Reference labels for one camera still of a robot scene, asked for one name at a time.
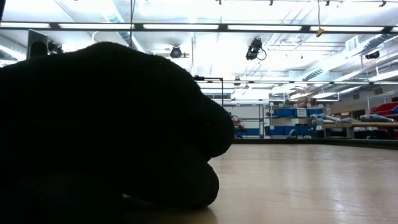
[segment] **red object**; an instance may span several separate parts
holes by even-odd
[[[393,109],[398,106],[398,102],[384,103],[371,111],[371,114],[378,114],[380,116],[394,116]]]

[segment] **hardwood floor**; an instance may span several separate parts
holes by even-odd
[[[398,151],[233,145],[210,161],[221,189],[208,210],[127,215],[131,223],[398,223]]]

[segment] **dark cloth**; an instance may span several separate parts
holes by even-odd
[[[207,162],[234,137],[229,114],[184,69],[107,42],[0,69],[0,105],[0,203],[34,207],[42,222],[83,223],[97,210],[92,223],[108,223],[121,194],[205,207],[219,187]]]

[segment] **white ceiling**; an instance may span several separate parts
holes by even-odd
[[[8,0],[4,21],[106,22],[103,14],[116,6],[125,22],[130,20],[130,0]],[[336,2],[320,3],[321,24],[396,26],[398,3]],[[134,22],[233,22],[257,24],[317,25],[316,1],[223,0],[137,0]],[[43,31],[51,40],[73,51],[93,43],[93,32]],[[0,35],[26,46],[27,31],[0,30]],[[193,57],[196,75],[234,77],[246,70],[248,76],[286,77],[289,70],[306,70],[318,61],[343,50],[351,34],[250,34],[205,32],[136,32],[138,43],[153,53],[168,53],[173,45]],[[253,38],[260,37],[267,51],[265,61],[247,61],[244,57]],[[192,39],[195,48],[192,55]],[[112,41],[126,45],[116,32],[98,32],[94,42]],[[174,60],[190,70],[192,58]],[[351,67],[341,69],[352,71]]]

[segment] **ceiling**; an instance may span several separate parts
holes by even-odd
[[[162,23],[237,23],[237,24],[310,24],[318,25],[317,1],[223,0],[137,0],[133,22]],[[398,1],[320,1],[322,25],[398,26]],[[117,12],[119,22],[131,19],[130,0],[8,0],[3,21],[19,22],[109,22],[106,15]],[[117,32],[40,31],[50,40],[74,51],[95,42],[127,42]],[[9,47],[27,45],[27,30],[0,30]],[[173,59],[181,67],[206,77],[245,77],[248,80],[296,80],[332,55],[345,50],[346,41],[356,34],[288,34],[232,32],[135,32],[133,38],[145,52],[167,55],[179,45],[188,58]],[[359,35],[358,39],[372,38]],[[267,58],[247,61],[245,54],[253,38],[261,38]],[[397,39],[381,50],[382,58],[395,54]],[[340,76],[363,68],[377,60],[361,63],[361,56],[350,57],[330,69]]]

